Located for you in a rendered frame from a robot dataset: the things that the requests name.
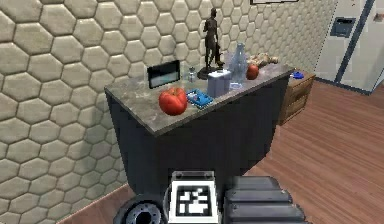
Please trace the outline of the large red tomato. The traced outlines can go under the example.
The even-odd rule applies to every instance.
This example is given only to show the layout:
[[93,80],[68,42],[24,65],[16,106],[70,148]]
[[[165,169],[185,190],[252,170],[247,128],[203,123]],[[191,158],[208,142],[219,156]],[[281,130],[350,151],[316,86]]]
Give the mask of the large red tomato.
[[179,87],[163,91],[158,98],[160,109],[170,116],[181,115],[187,108],[186,92]]

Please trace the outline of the tan knobbly root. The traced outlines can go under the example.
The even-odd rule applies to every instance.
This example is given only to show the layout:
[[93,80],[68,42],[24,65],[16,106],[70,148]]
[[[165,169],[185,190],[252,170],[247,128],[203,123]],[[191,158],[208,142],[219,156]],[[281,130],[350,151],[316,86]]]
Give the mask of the tan knobbly root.
[[267,53],[259,53],[257,55],[252,55],[247,63],[249,65],[256,65],[259,68],[262,68],[268,64],[277,64],[279,62],[279,58],[277,56],[269,56]]

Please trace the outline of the dark bronze figure statue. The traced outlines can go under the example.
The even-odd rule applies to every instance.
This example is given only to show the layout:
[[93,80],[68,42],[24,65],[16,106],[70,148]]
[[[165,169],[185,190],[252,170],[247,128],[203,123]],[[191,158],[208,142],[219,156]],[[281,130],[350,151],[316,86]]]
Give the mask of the dark bronze figure statue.
[[218,24],[216,20],[217,10],[212,8],[210,17],[205,21],[203,31],[205,36],[205,66],[197,73],[199,79],[207,80],[208,74],[216,71],[216,68],[211,66],[212,62],[216,65],[222,65],[220,60],[220,45],[218,38]]

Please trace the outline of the pale blue box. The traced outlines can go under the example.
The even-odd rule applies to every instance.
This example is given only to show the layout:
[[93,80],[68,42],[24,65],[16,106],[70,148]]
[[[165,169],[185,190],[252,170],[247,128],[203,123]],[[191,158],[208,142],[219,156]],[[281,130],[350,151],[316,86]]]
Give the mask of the pale blue box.
[[207,94],[213,98],[220,97],[229,92],[231,72],[223,69],[208,74]]

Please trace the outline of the wooden crate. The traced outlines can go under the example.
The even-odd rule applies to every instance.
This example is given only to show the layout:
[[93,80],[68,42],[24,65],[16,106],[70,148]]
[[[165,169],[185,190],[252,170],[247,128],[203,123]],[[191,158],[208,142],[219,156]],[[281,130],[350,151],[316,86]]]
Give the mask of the wooden crate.
[[315,75],[306,71],[302,71],[302,74],[304,77],[301,79],[289,78],[279,115],[279,125],[283,125],[305,108]]

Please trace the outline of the white fridge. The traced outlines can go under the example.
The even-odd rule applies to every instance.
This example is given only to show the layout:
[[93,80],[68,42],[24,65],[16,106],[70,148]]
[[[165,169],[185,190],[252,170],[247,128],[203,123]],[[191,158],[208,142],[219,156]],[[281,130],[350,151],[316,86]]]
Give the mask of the white fridge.
[[366,95],[384,81],[384,0],[336,0],[314,73]]

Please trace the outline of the blue flat card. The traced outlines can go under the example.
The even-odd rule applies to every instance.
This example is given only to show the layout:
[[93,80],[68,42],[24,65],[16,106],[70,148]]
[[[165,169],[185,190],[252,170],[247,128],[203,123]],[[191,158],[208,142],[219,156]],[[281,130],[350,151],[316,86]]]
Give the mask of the blue flat card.
[[213,98],[199,89],[193,89],[186,93],[187,100],[197,108],[202,109],[213,102]]

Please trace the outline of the black counter with marble top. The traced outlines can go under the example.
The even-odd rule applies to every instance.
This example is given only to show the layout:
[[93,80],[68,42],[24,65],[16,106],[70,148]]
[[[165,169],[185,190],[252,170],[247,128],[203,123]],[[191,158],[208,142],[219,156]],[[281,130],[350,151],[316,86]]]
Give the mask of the black counter with marble top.
[[178,116],[165,114],[155,89],[141,78],[105,87],[109,111],[130,188],[162,195],[178,170],[213,170],[217,186],[240,176],[270,149],[293,68],[269,64],[241,89],[194,105]]

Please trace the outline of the small black framed screen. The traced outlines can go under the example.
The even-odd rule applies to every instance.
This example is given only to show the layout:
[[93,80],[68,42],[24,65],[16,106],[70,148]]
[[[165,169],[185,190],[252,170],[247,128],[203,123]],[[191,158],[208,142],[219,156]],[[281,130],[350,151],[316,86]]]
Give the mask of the small black framed screen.
[[174,60],[147,68],[149,88],[178,81],[180,79],[180,61]]

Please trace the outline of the small red apple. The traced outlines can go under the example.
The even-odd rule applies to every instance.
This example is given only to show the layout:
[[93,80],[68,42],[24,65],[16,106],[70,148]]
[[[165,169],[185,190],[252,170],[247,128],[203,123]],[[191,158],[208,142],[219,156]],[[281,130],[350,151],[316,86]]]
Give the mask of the small red apple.
[[254,65],[254,64],[250,64],[248,66],[248,70],[247,70],[247,73],[246,73],[246,78],[248,80],[254,80],[257,78],[259,74],[259,68],[257,65]]

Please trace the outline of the clear glass bottle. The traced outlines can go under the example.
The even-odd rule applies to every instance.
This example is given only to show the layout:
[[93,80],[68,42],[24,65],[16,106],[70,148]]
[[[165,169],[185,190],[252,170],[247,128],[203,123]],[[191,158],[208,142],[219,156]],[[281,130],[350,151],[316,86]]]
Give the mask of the clear glass bottle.
[[231,72],[231,89],[240,89],[242,87],[242,83],[246,79],[247,69],[248,64],[245,55],[245,45],[243,43],[238,43],[229,64],[229,71]]

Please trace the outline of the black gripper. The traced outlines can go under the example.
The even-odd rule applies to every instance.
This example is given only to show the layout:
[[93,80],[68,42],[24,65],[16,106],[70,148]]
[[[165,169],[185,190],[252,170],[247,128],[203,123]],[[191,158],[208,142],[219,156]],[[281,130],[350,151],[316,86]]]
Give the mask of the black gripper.
[[120,207],[113,224],[168,224],[168,221],[158,196],[136,195]]

